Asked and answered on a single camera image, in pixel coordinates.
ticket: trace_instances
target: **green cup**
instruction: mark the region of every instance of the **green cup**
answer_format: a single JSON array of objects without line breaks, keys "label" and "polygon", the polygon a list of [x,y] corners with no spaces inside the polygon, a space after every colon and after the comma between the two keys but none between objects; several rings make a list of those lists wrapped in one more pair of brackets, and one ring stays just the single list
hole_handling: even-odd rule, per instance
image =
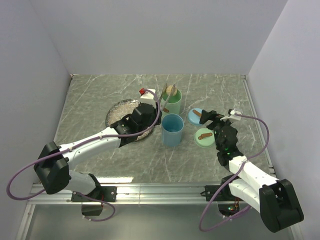
[{"label": "green cup", "polygon": [[[168,98],[168,95],[165,93],[161,100],[161,106],[163,106]],[[162,119],[168,114],[180,114],[182,94],[180,90],[177,90],[176,95],[170,97],[168,103],[165,105],[165,108],[162,111]]]}]

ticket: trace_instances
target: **white wall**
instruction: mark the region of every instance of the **white wall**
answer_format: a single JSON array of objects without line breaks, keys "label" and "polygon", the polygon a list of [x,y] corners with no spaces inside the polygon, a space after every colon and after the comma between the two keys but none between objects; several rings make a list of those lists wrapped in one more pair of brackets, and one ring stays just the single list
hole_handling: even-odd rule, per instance
[{"label": "white wall", "polygon": [[[29,1],[0,1],[0,235],[15,239],[26,202],[9,178],[53,140],[70,75]],[[32,169],[13,184],[30,192]]]},{"label": "white wall", "polygon": [[30,0],[73,74],[247,74],[287,0]]},{"label": "white wall", "polygon": [[279,178],[293,183],[306,240],[320,239],[320,1],[289,0],[250,73]]}]

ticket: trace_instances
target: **red object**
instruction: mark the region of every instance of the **red object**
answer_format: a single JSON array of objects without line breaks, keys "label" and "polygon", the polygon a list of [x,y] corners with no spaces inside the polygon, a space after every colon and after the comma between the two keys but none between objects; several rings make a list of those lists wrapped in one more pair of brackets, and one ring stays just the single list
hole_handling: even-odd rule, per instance
[{"label": "red object", "polygon": [[144,88],[141,88],[141,89],[139,90],[139,93],[140,93],[141,95],[143,95],[143,94],[146,93],[146,90],[145,90]]}]

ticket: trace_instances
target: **marble table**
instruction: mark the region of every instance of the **marble table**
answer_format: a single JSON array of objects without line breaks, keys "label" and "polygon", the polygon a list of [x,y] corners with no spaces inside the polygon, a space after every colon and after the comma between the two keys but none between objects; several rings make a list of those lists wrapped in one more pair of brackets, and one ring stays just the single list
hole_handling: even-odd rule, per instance
[{"label": "marble table", "polygon": [[[80,163],[76,171],[92,173],[99,178],[113,178],[109,182],[173,183],[221,181],[230,175],[220,166],[215,147],[201,148],[194,142],[200,128],[188,122],[192,108],[216,110],[223,115],[230,108],[242,109],[253,115],[240,75],[219,74],[123,74],[74,75],[66,97],[55,142],[71,143],[105,128],[109,109],[125,99],[139,99],[139,90],[156,89],[176,84],[182,92],[181,117],[184,119],[182,141],[176,147],[167,147],[161,141],[161,127],[139,142],[115,150],[107,150]],[[238,130],[238,148],[246,156],[262,148],[254,120],[242,119],[233,126]],[[269,165],[265,154],[252,162],[265,172]]]}]

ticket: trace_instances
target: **lid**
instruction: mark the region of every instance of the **lid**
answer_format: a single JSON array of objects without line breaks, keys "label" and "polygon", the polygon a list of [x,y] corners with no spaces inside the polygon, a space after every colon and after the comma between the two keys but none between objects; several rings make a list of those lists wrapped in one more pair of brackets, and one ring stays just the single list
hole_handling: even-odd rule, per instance
[{"label": "lid", "polygon": [[202,148],[210,148],[215,143],[215,135],[210,129],[201,128],[194,134],[194,141]]},{"label": "lid", "polygon": [[202,112],[201,108],[193,108],[193,109],[191,109],[189,111],[189,113],[188,113],[189,123],[191,123],[192,125],[195,125],[195,126],[202,126],[203,124],[199,123],[200,117],[194,113],[194,110],[196,110],[200,114]]}]

